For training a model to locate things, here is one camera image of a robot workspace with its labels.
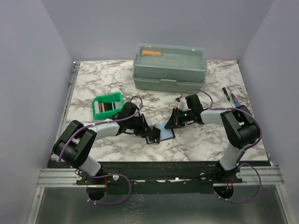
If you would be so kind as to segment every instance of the clear plastic container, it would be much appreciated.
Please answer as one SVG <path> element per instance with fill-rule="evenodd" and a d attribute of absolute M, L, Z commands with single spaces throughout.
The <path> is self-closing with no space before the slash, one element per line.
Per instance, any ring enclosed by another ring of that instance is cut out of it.
<path fill-rule="evenodd" d="M 133 65 L 137 89 L 183 92 L 206 79 L 206 51 L 171 45 L 139 44 Z"/>

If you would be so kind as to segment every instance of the tabletop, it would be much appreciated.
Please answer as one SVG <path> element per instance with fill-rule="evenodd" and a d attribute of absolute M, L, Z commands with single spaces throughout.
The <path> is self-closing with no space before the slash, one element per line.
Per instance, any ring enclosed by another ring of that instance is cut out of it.
<path fill-rule="evenodd" d="M 231 107 L 222 91 L 222 87 L 229 86 L 240 104 L 246 105 L 253 114 L 237 61 L 208 61 L 207 68 L 206 84 L 202 90 L 212 96 L 213 107 Z M 94 122 L 94 98 L 119 91 L 124 102 L 134 95 L 143 98 L 141 112 L 149 125 L 168 121 L 173 107 L 177 106 L 175 98 L 179 93 L 138 90 L 132 72 L 133 61 L 81 62 L 66 125 L 75 119 L 82 123 Z M 209 107 L 208 96 L 199 93 L 199 99 L 204 108 Z M 216 124 L 192 124 L 174 129 L 174 133 L 174 139 L 149 145 L 145 139 L 135 135 L 106 137 L 93 144 L 90 156 L 97 161 L 217 161 L 228 145 L 224 127 Z M 242 160 L 267 161 L 262 141 L 249 149 Z"/>

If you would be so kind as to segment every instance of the plastic storage box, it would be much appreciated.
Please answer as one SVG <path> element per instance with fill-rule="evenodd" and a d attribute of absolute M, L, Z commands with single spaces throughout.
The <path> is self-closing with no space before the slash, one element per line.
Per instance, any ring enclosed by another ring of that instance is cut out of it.
<path fill-rule="evenodd" d="M 139 44 L 133 63 L 135 86 L 145 90 L 184 92 L 200 89 L 205 84 L 206 72 L 206 50 L 203 48 Z"/>
<path fill-rule="evenodd" d="M 121 108 L 116 109 L 116 110 L 110 110 L 110 111 L 97 113 L 96 109 L 95 109 L 95 106 L 94 106 L 95 102 L 99 102 L 99 103 L 120 102 L 121 103 Z M 115 115 L 116 113 L 120 112 L 122 107 L 123 107 L 123 101 L 122 101 L 122 97 L 121 97 L 120 92 L 115 92 L 115 93 L 111 93 L 111 94 L 96 97 L 93 100 L 93 119 L 94 120 L 104 120 L 104 119 L 110 118 L 113 115 Z"/>

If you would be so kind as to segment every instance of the gray floor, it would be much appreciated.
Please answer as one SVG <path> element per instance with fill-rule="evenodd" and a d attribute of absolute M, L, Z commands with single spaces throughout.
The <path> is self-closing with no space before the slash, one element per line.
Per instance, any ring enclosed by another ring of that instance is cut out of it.
<path fill-rule="evenodd" d="M 232 199 L 248 199 L 257 186 L 236 187 Z M 122 196 L 109 196 L 118 200 Z M 286 224 L 275 186 L 264 186 L 260 197 L 231 204 L 215 195 L 132 195 L 120 205 L 87 203 L 85 189 L 46 189 L 39 224 Z"/>

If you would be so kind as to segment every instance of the box latch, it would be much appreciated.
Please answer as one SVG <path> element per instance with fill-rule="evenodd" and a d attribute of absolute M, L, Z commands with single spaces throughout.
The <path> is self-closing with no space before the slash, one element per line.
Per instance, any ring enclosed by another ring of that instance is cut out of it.
<path fill-rule="evenodd" d="M 160 86 L 162 87 L 176 87 L 177 81 L 172 79 L 160 79 Z"/>

